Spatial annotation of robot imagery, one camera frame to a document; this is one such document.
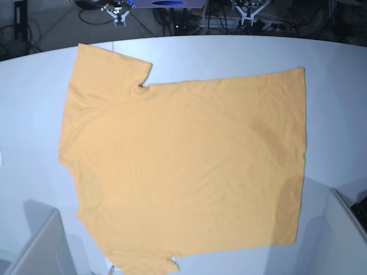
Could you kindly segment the left grey partition panel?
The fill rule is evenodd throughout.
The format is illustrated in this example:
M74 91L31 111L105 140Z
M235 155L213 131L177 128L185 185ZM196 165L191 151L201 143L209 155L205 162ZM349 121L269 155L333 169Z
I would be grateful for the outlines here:
M1 274L77 274L57 209L50 211L13 260L1 257Z

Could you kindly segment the grey partition panel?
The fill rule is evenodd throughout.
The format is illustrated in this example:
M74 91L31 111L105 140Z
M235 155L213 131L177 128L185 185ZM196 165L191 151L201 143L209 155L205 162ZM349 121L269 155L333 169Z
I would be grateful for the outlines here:
M1 274L77 274L57 209L50 211L13 260L1 257Z
M337 190L304 240L305 274L366 274L366 232Z

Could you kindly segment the right grey partition panel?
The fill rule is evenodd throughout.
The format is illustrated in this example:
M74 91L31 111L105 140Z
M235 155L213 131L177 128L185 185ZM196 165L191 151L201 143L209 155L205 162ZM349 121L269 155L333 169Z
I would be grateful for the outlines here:
M304 240L305 274L366 274L366 232L337 190Z

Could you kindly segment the yellow orange T-shirt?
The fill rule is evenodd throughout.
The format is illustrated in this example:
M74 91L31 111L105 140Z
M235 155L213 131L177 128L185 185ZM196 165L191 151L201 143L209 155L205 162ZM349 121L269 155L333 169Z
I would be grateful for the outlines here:
M303 68L151 84L151 64L80 44L58 157L78 219L124 274L291 245L306 152Z

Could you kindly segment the white cloth at left edge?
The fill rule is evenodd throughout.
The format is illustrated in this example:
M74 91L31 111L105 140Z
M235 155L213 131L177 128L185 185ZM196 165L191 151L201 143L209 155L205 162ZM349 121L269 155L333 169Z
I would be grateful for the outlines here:
M3 155L2 155L2 151L0 149L0 166L3 165Z

